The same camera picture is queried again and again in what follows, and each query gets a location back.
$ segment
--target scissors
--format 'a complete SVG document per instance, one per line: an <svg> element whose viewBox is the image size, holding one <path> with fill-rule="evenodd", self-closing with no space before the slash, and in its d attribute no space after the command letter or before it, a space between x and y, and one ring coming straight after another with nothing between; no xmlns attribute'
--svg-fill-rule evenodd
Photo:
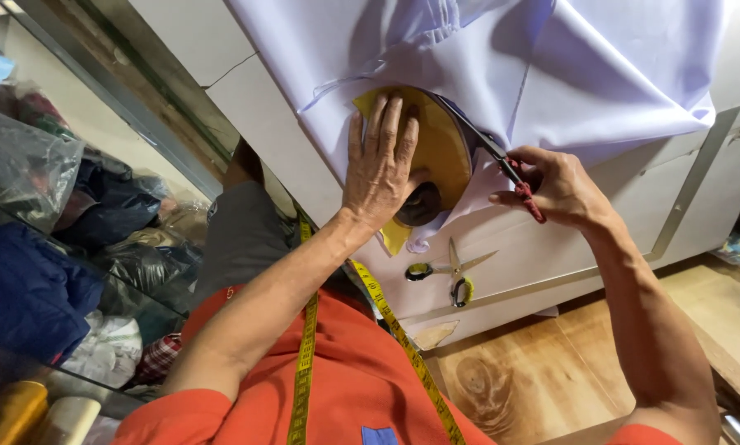
<svg viewBox="0 0 740 445"><path fill-rule="evenodd" d="M493 257L496 252L499 251L495 250L491 253L484 254L482 257L474 258L473 260L461 263L461 260L458 257L458 250L455 248L455 241L453 241L452 237L450 237L449 267L434 268L427 263L417 263L415 265L409 266L409 268L405 270L405 278L408 281L420 281L434 273L449 273L452 275L453 283L453 287L452 289L450 289L450 299L452 301L452 306L464 307L467 302L471 301L472 295L474 293L474 285L472 284L470 279L463 276L463 272L469 270L470 268L473 268L486 259ZM458 296L461 288L465 288L463 301L458 301Z"/></svg>
<svg viewBox="0 0 740 445"><path fill-rule="evenodd" d="M474 134L477 142L491 155L491 157L493 157L493 160L499 164L499 168L502 170L502 173L504 173L504 176L513 182L515 186L514 192L519 198L521 198L524 206L526 206L526 210L528 210L534 217L535 221L540 224L544 224L545 216L543 216L540 209L537 208L532 200L531 187L521 179L521 173L523 172L521 166L516 161L507 157L507 152L498 143L496 143L495 140L493 140L493 137L478 130L476 126L469 121L469 118L467 118L452 101L449 101L442 96L438 96L437 94L434 94L433 96L447 111L453 114L458 122L463 124L465 128Z"/></svg>

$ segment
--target blue patch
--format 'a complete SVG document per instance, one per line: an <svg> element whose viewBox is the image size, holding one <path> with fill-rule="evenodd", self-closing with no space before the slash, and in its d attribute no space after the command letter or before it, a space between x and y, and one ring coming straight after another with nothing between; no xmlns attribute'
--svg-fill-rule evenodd
<svg viewBox="0 0 740 445"><path fill-rule="evenodd" d="M395 430L362 427L362 445L397 445Z"/></svg>

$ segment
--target orange shirt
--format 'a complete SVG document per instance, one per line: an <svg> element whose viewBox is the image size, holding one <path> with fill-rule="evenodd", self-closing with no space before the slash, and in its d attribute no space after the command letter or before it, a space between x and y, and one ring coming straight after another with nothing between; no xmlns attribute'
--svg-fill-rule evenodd
<svg viewBox="0 0 740 445"><path fill-rule="evenodd" d="M192 313L182 333L184 347L224 304L227 292L235 290L217 292ZM351 306L320 290L307 442L448 445L435 408L400 345ZM209 389L174 393L123 420L113 445L286 443L302 329L303 313L241 382L234 405ZM447 404L468 444L494 443ZM679 445L661 431L633 427L622 429L615 443Z"/></svg>

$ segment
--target silver scissors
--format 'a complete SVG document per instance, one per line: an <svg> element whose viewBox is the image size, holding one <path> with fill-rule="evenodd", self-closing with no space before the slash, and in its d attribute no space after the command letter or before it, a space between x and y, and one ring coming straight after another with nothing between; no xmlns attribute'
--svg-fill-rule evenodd
<svg viewBox="0 0 740 445"><path fill-rule="evenodd" d="M473 260L461 263L460 257L458 257L458 250L455 248L455 241L450 237L450 265L443 268L434 268L428 263L416 263L410 265L405 270L405 278L408 281L421 281L429 277L434 273L448 273L452 275L452 289L450 289L450 299L452 306L464 307L467 302L471 301L474 294L474 285L468 277L463 276L463 273L480 264L486 259L496 255L498 250L491 253L486 253L482 257L474 258ZM463 294L463 300L458 301L461 288L465 288Z"/></svg>

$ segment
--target measuring tape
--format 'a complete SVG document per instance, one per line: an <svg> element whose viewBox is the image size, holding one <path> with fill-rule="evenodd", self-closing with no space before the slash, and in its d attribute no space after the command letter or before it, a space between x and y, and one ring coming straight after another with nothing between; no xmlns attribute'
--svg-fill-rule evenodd
<svg viewBox="0 0 740 445"><path fill-rule="evenodd" d="M304 243L312 237L312 227L305 221L302 215L299 215L299 225L301 228L301 242ZM362 278L362 283L364 283L364 286L370 292L370 297L378 308L378 311L395 335L397 343L405 350L405 355L409 358L409 362L413 366L420 382L422 382L425 391L427 391L427 396L433 403L435 411L439 414L439 419L441 419L441 423L444 425L444 430L450 439L450 443L452 445L465 445L463 434L460 428L458 428L458 424L455 422L455 418L452 416L452 412L450 412L444 398L441 397L441 393L435 385L430 371L427 370L424 360L419 355L419 352L414 349L409 338L405 335L405 330L400 326L400 321L397 321L395 314L392 313L392 308L389 307L385 298L383 298L383 290L381 290L378 280L360 262L354 260L351 260L351 262L353 262L356 272L359 273L359 277ZM287 445L304 445L306 443L306 419L310 413L309 399L310 389L312 388L312 362L315 358L317 292L312 295L310 301L306 304L305 311L304 331L301 337L301 346L299 347L299 361L296 365L296 383L293 389L293 393L295 394L293 412L290 417L290 429L287 430Z"/></svg>

